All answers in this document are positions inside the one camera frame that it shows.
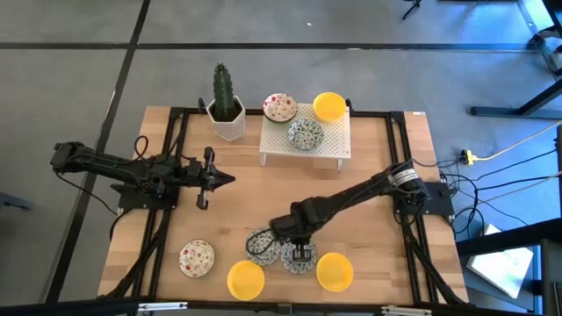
white pot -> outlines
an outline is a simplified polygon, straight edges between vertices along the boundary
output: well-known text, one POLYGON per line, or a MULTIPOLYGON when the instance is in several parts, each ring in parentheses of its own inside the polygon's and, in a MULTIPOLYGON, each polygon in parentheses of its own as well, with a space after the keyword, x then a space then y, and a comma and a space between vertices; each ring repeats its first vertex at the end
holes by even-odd
POLYGON ((228 141, 237 140, 240 137, 244 136, 244 131, 246 128, 246 108, 244 107, 238 96, 234 96, 234 99, 236 99, 236 101, 242 108, 242 111, 232 122, 217 122, 214 120, 213 115, 211 114, 211 107, 214 105, 214 100, 205 108, 207 110, 207 114, 209 114, 209 118, 211 118, 211 121, 213 122, 214 131, 221 138, 228 141))

gray floor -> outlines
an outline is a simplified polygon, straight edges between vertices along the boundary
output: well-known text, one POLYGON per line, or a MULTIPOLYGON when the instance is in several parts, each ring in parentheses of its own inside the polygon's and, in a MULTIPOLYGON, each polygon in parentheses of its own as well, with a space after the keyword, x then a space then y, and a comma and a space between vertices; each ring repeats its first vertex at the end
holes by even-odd
MULTIPOLYGON (((526 0, 537 25, 540 5, 526 0)), ((142 42, 524 43, 531 33, 517 4, 425 0, 406 21, 401 1, 153 1, 142 42)), ((0 41, 128 41, 141 1, 0 1, 0 41)), ((76 190, 48 162, 56 141, 93 146, 112 96, 123 51, 0 50, 0 191, 32 200, 31 212, 0 211, 0 305, 40 299, 76 190)), ((358 110, 425 111, 440 159, 462 148, 486 156, 551 121, 475 118, 472 105, 516 107, 554 83, 540 54, 437 51, 137 51, 106 151, 128 156, 147 105, 195 106, 212 99, 213 67, 224 62, 234 92, 250 108, 275 91, 300 102, 336 91, 358 110)), ((562 100, 549 104, 562 107, 562 100)), ((460 167, 475 177, 554 148, 553 130, 490 162, 460 167)), ((554 155, 479 186, 556 172, 554 155)), ((79 175, 68 176, 75 182, 79 175)), ((95 192, 117 205, 110 180, 95 192)), ((482 192, 490 198, 507 190, 482 192)), ((459 194, 455 206, 471 203, 459 194)), ((544 183, 494 206, 528 223, 559 216, 558 186, 544 183)), ((516 220, 480 209, 501 229, 516 220)), ((465 219, 459 219, 462 226, 465 219)), ((62 299, 93 298, 108 246, 112 215, 92 200, 62 299)), ((474 224, 473 233, 478 233, 474 224)), ((472 293, 471 298, 478 296, 472 293)))

floral pattern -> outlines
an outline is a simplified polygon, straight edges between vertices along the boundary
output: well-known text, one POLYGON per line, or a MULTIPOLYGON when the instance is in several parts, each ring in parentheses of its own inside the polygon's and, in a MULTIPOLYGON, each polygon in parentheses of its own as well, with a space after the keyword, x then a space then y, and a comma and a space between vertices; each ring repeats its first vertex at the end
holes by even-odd
POLYGON ((315 149, 323 140, 322 127, 311 119, 300 119, 289 127, 289 141, 298 149, 315 149))
POLYGON ((285 243, 281 247, 281 262, 285 269, 288 269, 289 272, 294 274, 305 274, 310 271, 316 265, 318 261, 318 251, 316 250, 316 245, 314 245, 313 241, 310 241, 308 245, 305 245, 305 249, 310 249, 311 253, 311 260, 309 262, 294 262, 292 260, 292 251, 296 248, 296 246, 290 242, 285 243))
MULTIPOLYGON (((273 233, 271 231, 267 233, 262 233, 259 236, 252 238, 257 233, 260 233, 265 229, 268 228, 266 227, 258 228, 248 236, 246 241, 249 240, 248 249, 250 251, 252 252, 263 251, 274 239, 273 233)), ((248 259, 260 266, 265 266, 274 263, 279 258, 279 254, 281 254, 281 245, 279 244, 278 241, 273 241, 271 246, 267 250, 265 250, 264 253, 260 255, 252 255, 250 252, 248 252, 248 250, 246 250, 246 255, 248 256, 248 259)))
POLYGON ((188 277, 202 277, 213 267, 214 249, 204 240, 189 241, 179 252, 179 269, 188 277))
POLYGON ((276 123, 285 123, 297 115, 297 102, 286 93, 274 93, 263 101, 263 114, 276 123))

